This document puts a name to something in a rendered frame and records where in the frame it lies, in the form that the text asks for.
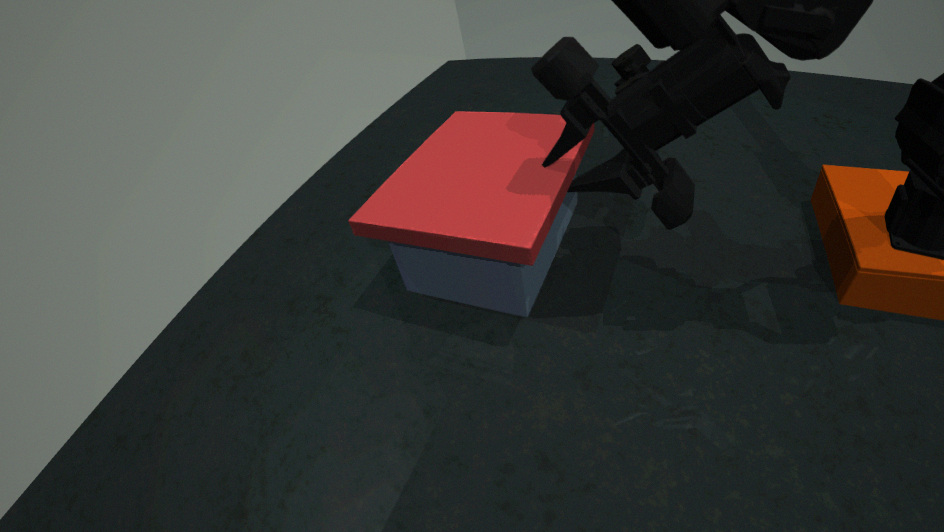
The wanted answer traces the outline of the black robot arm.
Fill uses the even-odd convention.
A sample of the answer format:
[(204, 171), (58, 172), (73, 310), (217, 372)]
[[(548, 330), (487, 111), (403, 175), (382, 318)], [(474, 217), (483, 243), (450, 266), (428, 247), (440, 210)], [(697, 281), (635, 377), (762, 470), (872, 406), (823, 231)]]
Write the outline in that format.
[[(797, 60), (822, 59), (839, 48), (873, 0), (612, 0), (669, 59), (685, 95), (707, 119), (757, 90), (782, 106), (791, 78), (769, 61), (754, 36), (735, 34), (727, 11), (775, 48)], [(615, 94), (649, 73), (635, 44), (612, 61), (621, 79)], [(901, 161), (911, 169), (885, 214), (891, 247), (944, 260), (944, 73), (918, 79), (895, 117)]]

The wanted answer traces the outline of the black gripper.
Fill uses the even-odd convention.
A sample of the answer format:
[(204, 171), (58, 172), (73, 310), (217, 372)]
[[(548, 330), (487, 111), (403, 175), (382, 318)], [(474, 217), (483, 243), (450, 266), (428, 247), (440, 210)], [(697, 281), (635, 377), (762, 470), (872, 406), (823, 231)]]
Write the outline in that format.
[(659, 193), (651, 209), (667, 230), (692, 217), (695, 184), (676, 158), (662, 161), (656, 151), (681, 135), (691, 137), (709, 120), (683, 92), (669, 59), (612, 99), (592, 78), (598, 63), (574, 37), (563, 37), (531, 67), (555, 99), (567, 102), (561, 109), (566, 126), (542, 166), (556, 162), (602, 121), (624, 148), (577, 176), (567, 192), (604, 191), (636, 200), (654, 184)]

